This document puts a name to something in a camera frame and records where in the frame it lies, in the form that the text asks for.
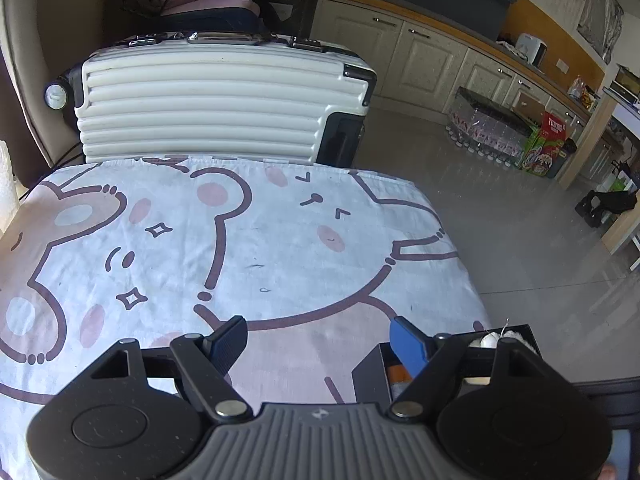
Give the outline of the cream white yarn ball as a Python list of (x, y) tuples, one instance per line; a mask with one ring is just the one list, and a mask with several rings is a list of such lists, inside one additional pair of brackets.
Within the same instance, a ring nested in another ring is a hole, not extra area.
[(483, 348), (483, 349), (495, 349), (501, 339), (511, 338), (518, 340), (521, 344), (537, 353), (537, 350), (532, 344), (530, 344), (520, 332), (511, 330), (509, 327), (509, 320), (506, 320), (500, 330), (494, 330), (493, 332), (487, 332), (484, 336), (474, 339), (470, 344), (470, 348)]

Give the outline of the white roll with orange cap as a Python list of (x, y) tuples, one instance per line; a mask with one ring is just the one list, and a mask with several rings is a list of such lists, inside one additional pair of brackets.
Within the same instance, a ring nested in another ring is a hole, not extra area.
[(390, 384), (390, 395), (395, 400), (411, 384), (412, 378), (408, 370), (401, 364), (387, 367), (386, 372), (388, 383)]

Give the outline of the black open box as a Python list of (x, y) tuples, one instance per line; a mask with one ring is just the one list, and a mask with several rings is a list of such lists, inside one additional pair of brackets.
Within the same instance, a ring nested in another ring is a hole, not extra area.
[(388, 341), (352, 370), (356, 401), (375, 404), (384, 413), (401, 402), (418, 404), (424, 413), (439, 411), (456, 398), (465, 378), (491, 374), (504, 338), (539, 352), (528, 325), (430, 336), (403, 316), (393, 318)]

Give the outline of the bear print bed sheet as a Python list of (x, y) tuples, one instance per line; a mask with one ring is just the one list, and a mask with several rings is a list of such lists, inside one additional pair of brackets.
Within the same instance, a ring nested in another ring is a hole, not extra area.
[(32, 479), (43, 404), (122, 338), (165, 347), (232, 316), (230, 370), (262, 402), (350, 402), (352, 369), (403, 316), (488, 315), (430, 201), (369, 170), (174, 156), (58, 170), (1, 232), (1, 474)]

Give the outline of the pack of water bottles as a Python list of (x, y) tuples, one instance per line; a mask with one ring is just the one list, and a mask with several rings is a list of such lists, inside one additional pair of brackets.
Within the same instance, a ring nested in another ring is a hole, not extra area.
[(506, 167), (521, 166), (533, 132), (512, 110), (462, 87), (449, 107), (446, 130), (459, 148)]

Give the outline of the red green snack carton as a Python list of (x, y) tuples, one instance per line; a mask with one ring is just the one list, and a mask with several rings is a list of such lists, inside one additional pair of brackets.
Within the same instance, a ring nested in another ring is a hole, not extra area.
[(548, 174), (566, 140), (566, 123), (555, 114), (545, 112), (541, 126), (525, 144), (521, 168), (538, 177)]

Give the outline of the black trash bin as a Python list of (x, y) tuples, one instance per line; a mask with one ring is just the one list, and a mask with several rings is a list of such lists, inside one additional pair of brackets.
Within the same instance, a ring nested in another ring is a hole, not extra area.
[(572, 138), (568, 138), (559, 149), (558, 154), (555, 155), (552, 165), (547, 172), (549, 179), (554, 179), (560, 172), (564, 164), (576, 153), (577, 145)]

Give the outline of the white ribbed suitcase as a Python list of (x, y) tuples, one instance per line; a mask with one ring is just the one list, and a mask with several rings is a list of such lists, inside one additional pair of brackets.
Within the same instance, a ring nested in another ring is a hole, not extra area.
[(131, 37), (43, 90), (89, 162), (214, 155), (348, 167), (378, 75), (355, 52), (246, 32)]

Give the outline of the cream cabinet row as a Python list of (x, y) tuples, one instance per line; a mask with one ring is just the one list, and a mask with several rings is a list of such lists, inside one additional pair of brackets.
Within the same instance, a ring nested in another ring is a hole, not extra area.
[(565, 88), (507, 48), (405, 3), (318, 0), (311, 37), (349, 48), (371, 65), (386, 110), (436, 122), (463, 87), (506, 107), (533, 99), (562, 118), (576, 142), (590, 118)]

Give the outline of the white appliance on counter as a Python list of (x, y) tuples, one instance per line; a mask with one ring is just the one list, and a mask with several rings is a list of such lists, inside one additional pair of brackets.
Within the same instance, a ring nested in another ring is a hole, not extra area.
[(526, 58), (529, 65), (539, 68), (548, 46), (544, 40), (523, 32), (516, 40), (515, 49)]

